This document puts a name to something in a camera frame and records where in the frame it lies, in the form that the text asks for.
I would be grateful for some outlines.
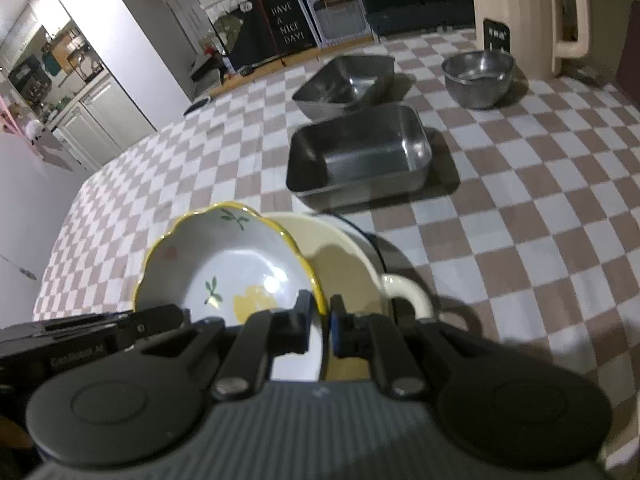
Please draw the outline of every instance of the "beige pitcher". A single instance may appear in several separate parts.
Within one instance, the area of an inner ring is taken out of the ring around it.
[[[588,0],[575,0],[577,41],[562,41],[561,0],[474,0],[478,48],[504,48],[527,78],[549,79],[591,46]]]

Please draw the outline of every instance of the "metal tray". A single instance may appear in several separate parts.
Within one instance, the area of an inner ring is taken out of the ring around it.
[[[313,121],[376,104],[394,79],[392,56],[337,56],[293,94]]]
[[[418,114],[389,103],[300,128],[291,139],[287,188],[326,210],[416,191],[430,162]]]

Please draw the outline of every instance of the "table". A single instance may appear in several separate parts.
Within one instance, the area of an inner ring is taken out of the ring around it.
[[[614,407],[606,467],[629,478],[638,455],[640,113],[613,86],[565,76],[515,84],[499,109],[462,109],[440,64],[473,48],[473,36],[359,49],[396,58],[433,163],[425,190],[346,217],[376,235],[390,270],[421,282],[469,330],[600,384]],[[290,136],[308,122],[290,98],[320,66],[221,96],[94,174],[53,247],[34,318],[129,309],[145,251],[188,210],[237,200],[306,211],[285,186]]]

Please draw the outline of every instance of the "cream handle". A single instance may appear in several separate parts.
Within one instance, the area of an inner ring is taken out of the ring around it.
[[[591,48],[591,19],[589,0],[575,0],[575,12],[578,21],[578,40],[561,41],[562,38],[562,2],[553,1],[553,21],[554,21],[554,55],[557,58],[569,59],[574,57],[584,57]]]
[[[427,293],[415,282],[396,274],[383,274],[380,279],[384,289],[382,293],[388,300],[393,298],[407,300],[414,308],[415,319],[424,317],[433,319],[433,304]]]

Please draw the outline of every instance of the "countertop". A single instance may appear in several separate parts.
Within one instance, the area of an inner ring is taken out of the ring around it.
[[[102,81],[104,81],[110,75],[111,75],[111,72],[109,72],[106,68],[103,69],[102,72],[100,72],[93,80],[91,80],[87,85],[85,85],[84,88],[82,88],[82,90],[79,91],[78,94],[76,94],[74,98],[71,99],[71,101],[69,101],[69,103],[64,108],[62,108],[60,113],[56,115],[56,117],[53,120],[47,121],[47,123],[45,123],[45,126],[49,130],[52,130],[53,128],[58,126],[60,121],[64,118],[64,116],[68,113],[68,111],[71,110],[71,108],[73,108],[73,106],[77,105],[85,95],[87,95],[94,87],[99,85]]]
[[[616,88],[563,76],[519,82],[487,111],[444,88],[473,31],[357,51],[396,58],[399,96],[433,149],[428,186],[345,216],[446,319],[597,382],[614,409],[607,470],[631,478],[640,388],[640,112]],[[35,319],[126,310],[146,251],[191,209],[237,200],[304,212],[286,189],[293,92],[321,66],[220,96],[143,139],[82,186],[44,272]]]

